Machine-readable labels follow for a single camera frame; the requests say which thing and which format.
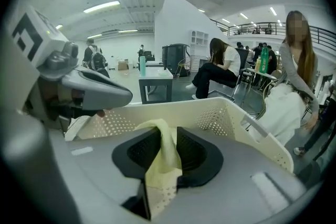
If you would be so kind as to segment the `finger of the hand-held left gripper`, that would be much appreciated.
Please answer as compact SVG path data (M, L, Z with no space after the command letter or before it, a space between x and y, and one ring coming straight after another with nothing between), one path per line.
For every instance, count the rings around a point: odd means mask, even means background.
M80 93L71 104L82 110L110 110L129 104L132 92L90 69L77 68L62 77L61 85Z

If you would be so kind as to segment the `black tall cabinet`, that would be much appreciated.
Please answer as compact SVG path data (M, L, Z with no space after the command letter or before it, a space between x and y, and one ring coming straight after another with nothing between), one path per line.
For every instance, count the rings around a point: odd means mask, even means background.
M186 44L171 44L162 47L163 67L168 69L174 77L177 77L177 64L186 56L190 56L187 47L189 45Z

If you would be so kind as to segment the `black balcony railing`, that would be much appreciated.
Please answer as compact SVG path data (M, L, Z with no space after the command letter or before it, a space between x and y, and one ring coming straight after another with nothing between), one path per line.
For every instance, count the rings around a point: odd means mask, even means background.
M210 19L224 35L231 36L266 36L283 40L286 35L285 22L261 22L240 25L226 25L214 19ZM312 42L321 46L322 50L336 52L336 33L324 28L310 26Z

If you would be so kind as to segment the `metal frame chair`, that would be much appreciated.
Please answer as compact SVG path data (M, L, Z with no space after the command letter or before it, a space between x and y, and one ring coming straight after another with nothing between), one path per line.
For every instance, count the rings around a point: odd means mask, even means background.
M234 95L235 93L237 92L237 88L240 84L240 79L241 79L241 75L238 76L238 78L235 80L235 81L229 81L229 80L224 80L224 79L215 79L214 81L218 84L221 84L225 87L229 87L231 89L233 89L232 93L229 95L229 94L225 94L219 90L212 90L208 93L208 95L212 95L212 94L217 94L219 95L220 97L224 97L224 98L227 98L229 99L230 101L234 102L235 101L235 98L234 98Z

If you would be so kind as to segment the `small white black-framed table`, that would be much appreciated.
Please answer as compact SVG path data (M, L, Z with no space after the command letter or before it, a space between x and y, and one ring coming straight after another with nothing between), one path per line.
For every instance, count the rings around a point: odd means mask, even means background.
M154 101L149 101L147 97L155 92L150 90L152 86L157 88L158 86L165 86L166 97L163 102L171 102L172 100L172 84L173 84L173 75L168 69L163 67L146 67L145 75L139 76L139 88L142 104L153 104Z

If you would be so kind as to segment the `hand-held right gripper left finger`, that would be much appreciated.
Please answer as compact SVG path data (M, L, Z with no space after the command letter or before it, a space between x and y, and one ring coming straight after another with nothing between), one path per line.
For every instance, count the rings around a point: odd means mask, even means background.
M1 113L1 158L51 224L146 224L145 173L160 148L155 127L67 142L31 116Z

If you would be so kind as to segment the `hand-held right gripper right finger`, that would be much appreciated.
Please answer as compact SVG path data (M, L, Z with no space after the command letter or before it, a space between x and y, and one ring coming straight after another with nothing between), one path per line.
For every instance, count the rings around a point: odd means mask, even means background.
M157 222L262 222L306 192L254 147L212 131L178 127L177 151L183 174Z

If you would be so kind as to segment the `yellow cloth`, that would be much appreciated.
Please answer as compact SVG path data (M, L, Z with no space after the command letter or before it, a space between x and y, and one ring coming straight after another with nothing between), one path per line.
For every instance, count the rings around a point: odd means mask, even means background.
M157 127L160 134L159 152L145 173L146 187L160 190L176 188L177 179L182 176L182 162L175 144L177 129L170 128L163 119L143 122L134 129L146 127Z

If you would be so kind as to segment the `white desk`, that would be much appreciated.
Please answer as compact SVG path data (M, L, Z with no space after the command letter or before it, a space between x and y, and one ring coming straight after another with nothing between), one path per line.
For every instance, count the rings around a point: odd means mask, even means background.
M252 68L246 68L243 73L250 73L252 74L252 77L251 79L249 80L249 83L248 83L248 90L250 91L251 90L251 87L252 87L252 83L254 82L255 80L255 77L256 75L259 75L261 77L264 77L264 78L267 78L270 80L270 82L274 82L277 80L276 77L270 75L270 74L267 74L267 73L261 73L259 71L256 71L255 69L252 69Z

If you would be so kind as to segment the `green drink bottle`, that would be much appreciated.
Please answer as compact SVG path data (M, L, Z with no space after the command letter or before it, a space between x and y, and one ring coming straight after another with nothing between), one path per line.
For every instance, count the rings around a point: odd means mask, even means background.
M268 59L269 59L268 48L263 47L260 55L260 67L259 67L260 73L267 73Z

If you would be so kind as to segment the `long tube ceiling light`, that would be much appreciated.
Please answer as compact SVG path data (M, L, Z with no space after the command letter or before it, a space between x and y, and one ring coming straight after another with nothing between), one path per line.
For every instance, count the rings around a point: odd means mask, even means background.
M100 10L100 9L104 9L104 8L108 8L108 7L112 7L112 6L117 6L117 5L120 5L119 1L107 2L107 3L103 3L103 4L93 6L91 8L87 8L83 12L87 14L87 13L95 12L95 11Z

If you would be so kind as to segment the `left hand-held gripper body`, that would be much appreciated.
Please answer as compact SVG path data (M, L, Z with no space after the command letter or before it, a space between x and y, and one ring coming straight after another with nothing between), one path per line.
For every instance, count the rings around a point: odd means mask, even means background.
M7 108L32 116L46 128L66 133L72 119L95 115L98 110L71 106L80 93L40 74L53 51L69 40L32 6L7 25Z

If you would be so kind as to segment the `white cubby shelf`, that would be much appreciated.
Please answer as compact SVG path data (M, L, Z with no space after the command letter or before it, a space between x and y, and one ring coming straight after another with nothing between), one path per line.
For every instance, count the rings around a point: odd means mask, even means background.
M207 46L208 44L208 33L197 30L190 30L190 45Z

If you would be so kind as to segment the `cream perforated plastic basket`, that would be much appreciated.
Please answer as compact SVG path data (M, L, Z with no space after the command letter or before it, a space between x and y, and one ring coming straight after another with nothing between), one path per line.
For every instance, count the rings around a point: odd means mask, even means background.
M293 174L288 151L239 106L224 98L194 101L130 105L107 111L103 118L94 116L78 132L80 140L117 136L136 131L139 124L163 119L170 128L185 127L212 131L254 147L267 158ZM256 224L258 222L157 222L158 215L172 202L176 188L164 190L146 187L151 221L155 224Z

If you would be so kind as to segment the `black office chair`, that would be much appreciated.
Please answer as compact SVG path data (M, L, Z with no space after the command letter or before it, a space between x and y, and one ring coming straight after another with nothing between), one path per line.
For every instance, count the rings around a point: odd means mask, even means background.
M246 60L248 57L248 53L249 51L247 51L246 49L240 49L240 48L236 48L239 57L240 57L240 68L239 70L243 70L245 68L245 64L246 64Z

